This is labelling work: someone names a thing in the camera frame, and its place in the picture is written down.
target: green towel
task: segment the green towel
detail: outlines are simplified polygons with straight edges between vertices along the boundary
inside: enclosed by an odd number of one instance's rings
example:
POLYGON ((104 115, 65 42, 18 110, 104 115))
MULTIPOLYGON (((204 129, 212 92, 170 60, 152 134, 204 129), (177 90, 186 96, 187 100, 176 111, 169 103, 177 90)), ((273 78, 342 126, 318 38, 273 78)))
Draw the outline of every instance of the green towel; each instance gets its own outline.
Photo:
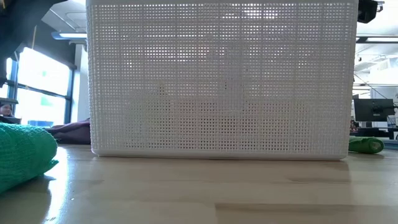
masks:
POLYGON ((0 193, 50 170, 56 153, 57 143, 44 129, 0 123, 0 193))
POLYGON ((349 137, 348 150, 350 152, 375 154, 381 152, 383 149, 383 142, 375 137, 349 137))

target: ceiling light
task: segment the ceiling light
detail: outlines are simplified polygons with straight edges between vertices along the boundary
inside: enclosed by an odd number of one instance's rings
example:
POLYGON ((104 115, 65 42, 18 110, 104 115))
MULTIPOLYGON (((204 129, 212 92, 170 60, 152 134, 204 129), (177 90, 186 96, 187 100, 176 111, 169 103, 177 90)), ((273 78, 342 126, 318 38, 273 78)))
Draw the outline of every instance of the ceiling light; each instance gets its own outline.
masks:
POLYGON ((368 42, 398 42, 398 38, 370 37, 366 41, 368 41, 368 42))
POLYGON ((52 38, 55 40, 76 40, 76 39, 87 39, 86 33, 59 33, 52 32, 52 38))
POLYGON ((83 33, 60 33, 60 37, 71 38, 71 39, 87 38, 87 34, 83 34, 83 33))

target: black monitor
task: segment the black monitor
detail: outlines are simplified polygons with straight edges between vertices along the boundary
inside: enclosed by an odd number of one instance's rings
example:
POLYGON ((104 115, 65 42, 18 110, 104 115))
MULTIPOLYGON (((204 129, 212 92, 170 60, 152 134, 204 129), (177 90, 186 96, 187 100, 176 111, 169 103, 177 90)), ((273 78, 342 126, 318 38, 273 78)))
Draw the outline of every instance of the black monitor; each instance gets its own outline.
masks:
POLYGON ((394 108, 392 99, 354 99, 355 121, 387 121, 394 108))

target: light wood tabletop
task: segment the light wood tabletop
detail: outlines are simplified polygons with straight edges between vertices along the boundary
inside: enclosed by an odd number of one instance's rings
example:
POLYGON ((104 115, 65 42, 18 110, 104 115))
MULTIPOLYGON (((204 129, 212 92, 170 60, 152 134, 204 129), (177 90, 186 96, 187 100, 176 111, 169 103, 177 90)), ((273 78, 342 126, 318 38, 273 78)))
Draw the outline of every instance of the light wood tabletop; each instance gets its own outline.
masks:
POLYGON ((60 161, 0 195, 1 224, 398 223, 398 151, 340 162, 97 157, 60 161))

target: white plastic basket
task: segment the white plastic basket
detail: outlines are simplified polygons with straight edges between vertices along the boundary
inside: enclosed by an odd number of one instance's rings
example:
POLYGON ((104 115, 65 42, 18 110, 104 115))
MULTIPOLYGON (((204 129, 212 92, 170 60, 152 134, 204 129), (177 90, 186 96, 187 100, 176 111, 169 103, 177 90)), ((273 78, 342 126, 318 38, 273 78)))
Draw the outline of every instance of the white plastic basket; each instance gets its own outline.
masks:
POLYGON ((347 155, 358 0, 87 8, 94 153, 347 155))

